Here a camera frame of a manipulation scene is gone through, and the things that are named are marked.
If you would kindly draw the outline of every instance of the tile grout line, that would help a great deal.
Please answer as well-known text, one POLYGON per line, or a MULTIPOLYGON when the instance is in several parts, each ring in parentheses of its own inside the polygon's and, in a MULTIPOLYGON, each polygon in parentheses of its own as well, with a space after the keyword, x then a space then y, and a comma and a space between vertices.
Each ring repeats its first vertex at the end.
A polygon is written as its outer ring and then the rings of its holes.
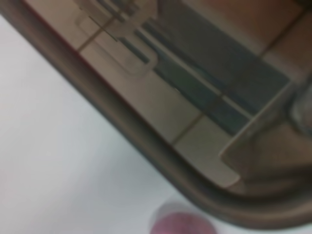
POLYGON ((171 145, 176 146, 206 115, 201 112, 186 128, 172 140, 171 145))

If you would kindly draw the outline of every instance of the floor tile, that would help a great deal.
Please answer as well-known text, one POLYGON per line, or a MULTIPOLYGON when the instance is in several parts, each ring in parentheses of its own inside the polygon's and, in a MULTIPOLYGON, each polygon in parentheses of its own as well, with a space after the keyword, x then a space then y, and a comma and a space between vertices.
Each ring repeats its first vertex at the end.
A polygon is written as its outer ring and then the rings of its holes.
POLYGON ((87 39, 88 33, 95 32, 98 26, 82 11, 73 0, 26 0, 71 46, 78 48, 87 39))
POLYGON ((231 137, 208 118, 203 118, 176 149, 208 179, 222 187, 237 182, 239 175, 225 165, 219 152, 231 137))
POLYGON ((297 25, 267 54, 265 60, 295 82, 302 82, 312 71, 312 13, 307 12, 297 25))

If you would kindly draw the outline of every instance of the pink object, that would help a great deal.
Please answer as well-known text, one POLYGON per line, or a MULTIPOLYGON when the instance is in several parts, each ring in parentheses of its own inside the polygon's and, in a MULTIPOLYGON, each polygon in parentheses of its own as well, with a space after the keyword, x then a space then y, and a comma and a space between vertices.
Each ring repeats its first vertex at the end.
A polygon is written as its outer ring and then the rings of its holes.
POLYGON ((212 224, 194 214, 174 213, 158 221, 151 234, 216 234, 212 224))

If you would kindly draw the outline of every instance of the beige surface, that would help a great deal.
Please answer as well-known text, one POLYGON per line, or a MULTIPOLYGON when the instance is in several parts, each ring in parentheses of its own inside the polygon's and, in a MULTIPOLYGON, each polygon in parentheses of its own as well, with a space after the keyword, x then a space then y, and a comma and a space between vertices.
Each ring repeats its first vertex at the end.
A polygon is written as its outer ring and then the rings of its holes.
POLYGON ((228 187, 239 180, 239 175, 219 157, 220 151, 230 139, 219 126, 204 117, 175 147, 208 179, 222 187, 228 187))

